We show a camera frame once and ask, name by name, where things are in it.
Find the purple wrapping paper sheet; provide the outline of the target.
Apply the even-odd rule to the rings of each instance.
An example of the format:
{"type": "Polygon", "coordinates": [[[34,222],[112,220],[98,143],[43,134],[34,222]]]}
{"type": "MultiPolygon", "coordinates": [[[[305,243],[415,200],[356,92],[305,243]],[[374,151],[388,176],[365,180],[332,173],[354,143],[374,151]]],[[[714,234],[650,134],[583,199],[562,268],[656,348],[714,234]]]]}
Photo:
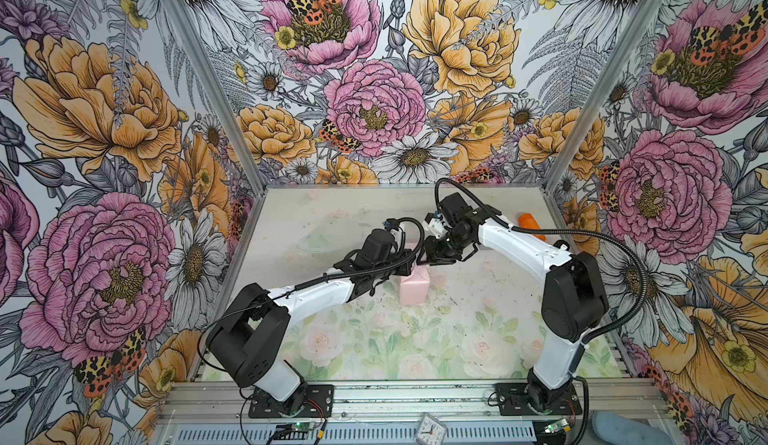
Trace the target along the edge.
{"type": "Polygon", "coordinates": [[[403,306],[422,305],[426,302],[431,286],[431,273],[428,264],[416,264],[411,274],[399,278],[399,303],[403,306]]]}

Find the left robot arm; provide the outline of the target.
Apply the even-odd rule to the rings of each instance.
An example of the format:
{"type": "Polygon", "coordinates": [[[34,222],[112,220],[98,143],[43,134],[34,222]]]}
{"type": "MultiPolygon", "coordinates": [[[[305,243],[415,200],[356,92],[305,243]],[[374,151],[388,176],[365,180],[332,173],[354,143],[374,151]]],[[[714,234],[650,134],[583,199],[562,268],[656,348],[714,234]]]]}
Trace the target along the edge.
{"type": "Polygon", "coordinates": [[[417,250],[408,249],[400,257],[366,264],[364,254],[358,252],[297,285],[272,290],[256,283],[247,285],[211,324],[205,350],[238,387],[253,386],[284,405],[300,402],[306,382],[279,358],[288,329],[325,309],[371,293],[392,275],[408,275],[418,257],[417,250]]]}

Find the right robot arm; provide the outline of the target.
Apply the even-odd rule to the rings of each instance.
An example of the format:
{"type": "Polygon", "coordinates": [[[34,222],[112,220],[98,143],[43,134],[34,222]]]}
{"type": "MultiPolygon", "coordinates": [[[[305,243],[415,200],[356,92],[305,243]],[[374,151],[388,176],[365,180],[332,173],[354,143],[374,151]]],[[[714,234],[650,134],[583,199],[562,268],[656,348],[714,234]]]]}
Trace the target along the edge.
{"type": "Polygon", "coordinates": [[[597,261],[586,252],[572,253],[540,239],[541,233],[491,218],[472,215],[450,225],[444,217],[425,217],[431,235],[425,240],[430,265],[464,261],[464,251],[481,246],[522,267],[543,286],[540,314],[547,327],[539,358],[528,372],[527,404],[548,412],[567,395],[587,348],[608,308],[597,261]]]}

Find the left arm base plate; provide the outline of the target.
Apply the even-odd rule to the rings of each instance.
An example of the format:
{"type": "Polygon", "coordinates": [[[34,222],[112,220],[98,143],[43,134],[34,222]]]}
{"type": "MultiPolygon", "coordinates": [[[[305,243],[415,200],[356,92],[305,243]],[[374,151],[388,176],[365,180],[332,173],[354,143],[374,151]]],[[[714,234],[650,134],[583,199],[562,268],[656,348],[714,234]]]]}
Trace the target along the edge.
{"type": "Polygon", "coordinates": [[[286,400],[278,401],[256,388],[249,400],[251,419],[329,418],[332,414],[335,387],[331,384],[302,384],[286,400]]]}

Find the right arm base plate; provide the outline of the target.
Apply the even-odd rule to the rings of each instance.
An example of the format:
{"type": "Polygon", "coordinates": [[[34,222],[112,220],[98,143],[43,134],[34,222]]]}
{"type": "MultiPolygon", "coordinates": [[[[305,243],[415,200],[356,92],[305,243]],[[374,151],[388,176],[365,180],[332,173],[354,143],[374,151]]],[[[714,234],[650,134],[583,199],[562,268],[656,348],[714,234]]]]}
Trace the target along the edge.
{"type": "Polygon", "coordinates": [[[579,415],[582,406],[572,382],[550,390],[537,384],[505,382],[494,385],[502,416],[579,415]]]}

